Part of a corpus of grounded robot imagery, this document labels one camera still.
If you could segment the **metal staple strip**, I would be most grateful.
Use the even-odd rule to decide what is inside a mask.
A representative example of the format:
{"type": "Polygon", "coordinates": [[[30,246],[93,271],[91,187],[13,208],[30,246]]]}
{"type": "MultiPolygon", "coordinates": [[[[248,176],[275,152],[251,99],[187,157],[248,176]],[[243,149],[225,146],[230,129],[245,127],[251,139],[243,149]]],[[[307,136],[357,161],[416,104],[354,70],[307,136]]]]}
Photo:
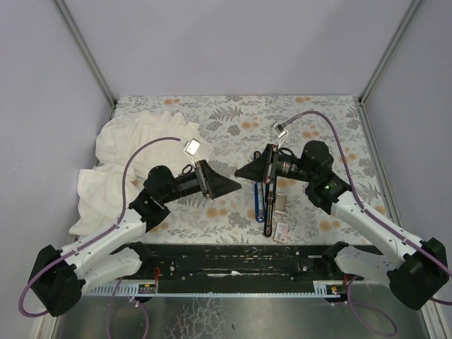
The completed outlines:
{"type": "Polygon", "coordinates": [[[274,212],[284,215],[287,212],[287,196],[285,194],[277,194],[275,198],[274,212]]]}

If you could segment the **black stapler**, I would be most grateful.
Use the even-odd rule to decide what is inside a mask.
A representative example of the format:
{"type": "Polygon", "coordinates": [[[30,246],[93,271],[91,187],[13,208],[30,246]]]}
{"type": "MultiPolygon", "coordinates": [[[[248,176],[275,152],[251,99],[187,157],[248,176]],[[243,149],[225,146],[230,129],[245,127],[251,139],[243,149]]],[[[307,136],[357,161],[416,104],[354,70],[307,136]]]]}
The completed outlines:
{"type": "Polygon", "coordinates": [[[275,184],[273,182],[266,185],[266,221],[264,223],[264,236],[270,237],[273,232],[273,209],[275,203],[275,184]]]}

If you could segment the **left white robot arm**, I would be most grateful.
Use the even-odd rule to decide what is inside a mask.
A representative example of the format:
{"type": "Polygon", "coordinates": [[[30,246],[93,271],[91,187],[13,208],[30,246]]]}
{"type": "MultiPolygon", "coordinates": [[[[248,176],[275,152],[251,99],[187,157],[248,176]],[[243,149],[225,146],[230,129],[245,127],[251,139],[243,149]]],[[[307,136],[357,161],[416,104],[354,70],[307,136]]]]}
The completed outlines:
{"type": "Polygon", "coordinates": [[[127,203],[116,222],[77,242],[38,252],[28,287],[44,307],[44,313],[61,316],[89,290],[122,276],[139,272],[146,251],[126,243],[158,226],[170,213],[167,203],[200,193],[216,199],[241,189],[241,184],[218,174],[206,160],[174,176],[163,165],[152,168],[143,190],[127,203]]]}

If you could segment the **red white staple box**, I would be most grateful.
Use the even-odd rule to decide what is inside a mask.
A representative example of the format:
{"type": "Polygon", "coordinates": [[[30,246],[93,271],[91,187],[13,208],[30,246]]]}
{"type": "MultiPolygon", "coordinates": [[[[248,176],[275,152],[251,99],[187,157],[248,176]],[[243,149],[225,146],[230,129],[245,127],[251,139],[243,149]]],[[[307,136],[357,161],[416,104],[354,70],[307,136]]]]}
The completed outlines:
{"type": "Polygon", "coordinates": [[[279,222],[275,229],[274,241],[284,244],[287,241],[288,230],[289,227],[287,224],[279,222]]]}

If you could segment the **blue stapler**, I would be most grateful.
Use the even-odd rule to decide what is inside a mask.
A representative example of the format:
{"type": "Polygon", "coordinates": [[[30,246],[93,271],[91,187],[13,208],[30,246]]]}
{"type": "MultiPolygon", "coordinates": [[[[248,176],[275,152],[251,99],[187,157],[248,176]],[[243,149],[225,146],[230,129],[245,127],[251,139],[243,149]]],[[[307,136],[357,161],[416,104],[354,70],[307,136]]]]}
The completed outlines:
{"type": "Polygon", "coordinates": [[[254,182],[254,200],[255,219],[257,222],[263,223],[266,221],[266,201],[263,174],[260,174],[258,180],[254,182]]]}

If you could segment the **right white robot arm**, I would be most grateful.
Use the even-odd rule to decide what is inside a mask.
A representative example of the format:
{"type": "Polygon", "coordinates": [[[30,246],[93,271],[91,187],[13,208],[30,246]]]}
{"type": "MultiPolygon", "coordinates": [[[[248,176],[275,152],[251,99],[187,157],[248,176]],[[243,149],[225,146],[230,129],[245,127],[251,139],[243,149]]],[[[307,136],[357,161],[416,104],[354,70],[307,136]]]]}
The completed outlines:
{"type": "Polygon", "coordinates": [[[309,201],[357,230],[379,254],[344,245],[335,255],[339,269],[380,283],[406,307],[419,310],[448,282],[446,248],[397,226],[357,195],[333,170],[333,156],[322,141],[309,141],[300,157],[268,144],[262,155],[239,168],[236,177],[271,185],[276,177],[306,182],[309,201]]]}

